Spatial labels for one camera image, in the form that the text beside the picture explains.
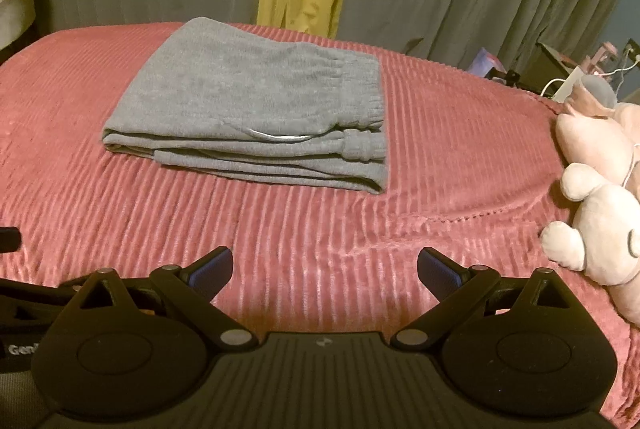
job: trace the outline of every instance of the pink blanket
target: pink blanket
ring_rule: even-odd
[[[215,304],[258,334],[389,335],[435,304],[416,275],[421,247],[506,276],[549,266],[538,233],[570,213],[554,190],[557,108],[433,62],[242,26],[378,56],[390,150],[381,196],[232,181],[107,152],[102,125],[178,26],[59,32],[0,67],[0,225],[24,236],[21,252],[2,256],[0,276],[56,285],[112,266],[138,277],[227,245],[236,269]],[[640,419],[640,332],[606,291],[559,273],[616,349],[603,413],[629,428]]]

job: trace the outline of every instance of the logo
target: logo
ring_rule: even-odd
[[[21,355],[33,355],[36,349],[38,349],[38,343],[35,343],[33,346],[16,346],[12,344],[8,346],[7,351],[9,355],[20,357]]]
[[[328,337],[323,337],[322,339],[316,339],[316,344],[321,348],[325,348],[326,346],[331,346],[333,341]]]

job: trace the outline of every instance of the folded clothing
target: folded clothing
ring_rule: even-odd
[[[257,182],[386,186],[376,57],[198,17],[149,58],[104,125],[114,152]]]

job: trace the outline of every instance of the white plush toy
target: white plush toy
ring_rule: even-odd
[[[562,193],[582,202],[574,225],[549,223],[540,235],[546,256],[606,286],[619,313],[640,326],[640,203],[588,165],[562,173]]]

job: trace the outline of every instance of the blue wall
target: blue wall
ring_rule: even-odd
[[[600,34],[596,46],[609,41],[615,45],[619,52],[622,52],[622,48],[630,38],[640,43],[640,0],[620,0],[618,2]],[[636,89],[640,89],[640,70],[638,68],[626,72],[625,82],[620,88],[618,99],[622,100]]]

